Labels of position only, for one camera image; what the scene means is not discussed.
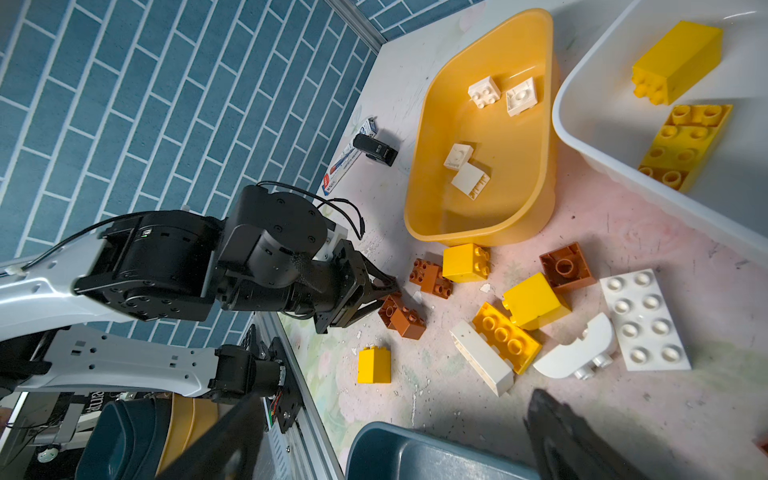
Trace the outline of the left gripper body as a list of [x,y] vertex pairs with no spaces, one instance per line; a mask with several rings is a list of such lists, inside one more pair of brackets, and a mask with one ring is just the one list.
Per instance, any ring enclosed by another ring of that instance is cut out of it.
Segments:
[[307,265],[309,277],[291,286],[281,312],[294,319],[311,320],[318,334],[348,328],[335,326],[342,308],[375,300],[375,291],[364,288],[365,263],[371,262],[350,241],[342,240],[329,262],[311,261]]

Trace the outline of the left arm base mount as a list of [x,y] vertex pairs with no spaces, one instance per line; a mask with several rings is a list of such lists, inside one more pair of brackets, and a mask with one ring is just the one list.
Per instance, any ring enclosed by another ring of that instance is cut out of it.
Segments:
[[254,324],[249,326],[243,346],[256,356],[252,390],[266,399],[271,424],[277,424],[280,432],[286,434],[305,406],[288,349],[279,337],[273,337],[267,345]]

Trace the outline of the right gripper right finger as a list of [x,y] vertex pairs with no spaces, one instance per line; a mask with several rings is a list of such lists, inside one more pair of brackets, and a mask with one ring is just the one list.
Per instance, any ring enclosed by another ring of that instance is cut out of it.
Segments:
[[524,420],[543,479],[644,479],[646,475],[597,435],[569,405],[532,392]]

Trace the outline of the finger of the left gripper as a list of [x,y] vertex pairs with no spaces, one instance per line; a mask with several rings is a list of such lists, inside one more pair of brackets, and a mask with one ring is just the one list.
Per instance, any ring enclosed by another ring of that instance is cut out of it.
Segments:
[[398,291],[397,279],[381,271],[372,263],[365,263],[364,288],[367,291]]
[[346,305],[342,308],[338,319],[335,321],[336,327],[349,327],[355,322],[363,319],[370,313],[377,312],[384,304],[386,295],[365,305]]

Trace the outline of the white lego block front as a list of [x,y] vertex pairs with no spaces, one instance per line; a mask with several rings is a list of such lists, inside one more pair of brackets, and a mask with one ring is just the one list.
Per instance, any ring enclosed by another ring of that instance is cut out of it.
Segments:
[[490,181],[490,177],[482,169],[471,163],[463,164],[451,181],[451,185],[475,200]]

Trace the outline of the yellow studded lego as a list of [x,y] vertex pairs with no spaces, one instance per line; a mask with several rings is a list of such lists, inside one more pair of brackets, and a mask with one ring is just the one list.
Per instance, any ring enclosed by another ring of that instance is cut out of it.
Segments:
[[718,145],[733,108],[732,104],[674,105],[638,171],[687,193]]

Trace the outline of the brown lego pair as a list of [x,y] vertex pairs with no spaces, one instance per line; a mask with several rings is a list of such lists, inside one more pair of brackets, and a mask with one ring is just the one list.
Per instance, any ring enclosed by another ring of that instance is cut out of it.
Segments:
[[442,299],[448,299],[453,293],[453,283],[443,276],[442,267],[421,258],[413,262],[409,281],[419,286],[422,293]]

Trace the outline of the brown lego cluster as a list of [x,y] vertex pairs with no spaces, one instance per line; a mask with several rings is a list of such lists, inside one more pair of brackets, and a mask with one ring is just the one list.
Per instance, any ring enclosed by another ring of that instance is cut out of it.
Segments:
[[388,329],[396,330],[403,338],[419,340],[426,331],[425,321],[404,304],[400,295],[388,295],[378,315]]

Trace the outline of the small white lego tile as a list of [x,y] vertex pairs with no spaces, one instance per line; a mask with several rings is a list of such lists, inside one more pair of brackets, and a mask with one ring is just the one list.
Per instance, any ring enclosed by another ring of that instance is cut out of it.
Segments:
[[491,76],[487,76],[470,85],[467,93],[479,109],[492,105],[501,98],[500,90]]
[[510,117],[534,107],[538,103],[535,83],[533,78],[528,78],[522,83],[505,92],[506,110]]
[[450,170],[459,171],[469,161],[473,152],[474,149],[471,145],[455,143],[446,156],[443,165]]

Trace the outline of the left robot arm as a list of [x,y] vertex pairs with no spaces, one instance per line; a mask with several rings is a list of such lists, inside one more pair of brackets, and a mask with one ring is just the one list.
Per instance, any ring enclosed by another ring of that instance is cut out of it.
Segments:
[[1,269],[1,392],[82,388],[167,391],[236,402],[280,388],[280,363],[255,349],[143,344],[98,335],[66,341],[90,322],[206,320],[279,312],[319,334],[345,328],[399,290],[295,186],[246,186],[218,219],[183,210],[119,215]]

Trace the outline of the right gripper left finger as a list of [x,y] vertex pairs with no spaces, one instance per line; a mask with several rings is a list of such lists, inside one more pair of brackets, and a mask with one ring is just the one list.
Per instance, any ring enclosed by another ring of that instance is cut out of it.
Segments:
[[266,428],[262,397],[235,405],[157,479],[253,479]]

